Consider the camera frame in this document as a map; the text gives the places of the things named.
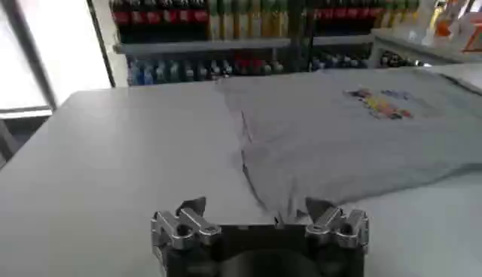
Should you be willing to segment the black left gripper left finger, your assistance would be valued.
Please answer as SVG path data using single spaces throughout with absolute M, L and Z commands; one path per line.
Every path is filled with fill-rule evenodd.
M 213 245 L 221 236 L 221 227 L 204 217 L 207 198 L 200 196 L 185 200 L 175 213 L 156 211 L 151 218 L 151 244 L 153 248 L 170 246 L 175 250 L 188 250 L 196 244 Z

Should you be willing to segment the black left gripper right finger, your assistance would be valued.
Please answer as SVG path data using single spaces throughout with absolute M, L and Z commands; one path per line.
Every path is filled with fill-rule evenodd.
M 305 227 L 305 236 L 317 245 L 368 249 L 369 219 L 365 211 L 353 209 L 346 214 L 341 207 L 312 197 L 305 199 L 305 205 L 312 221 Z

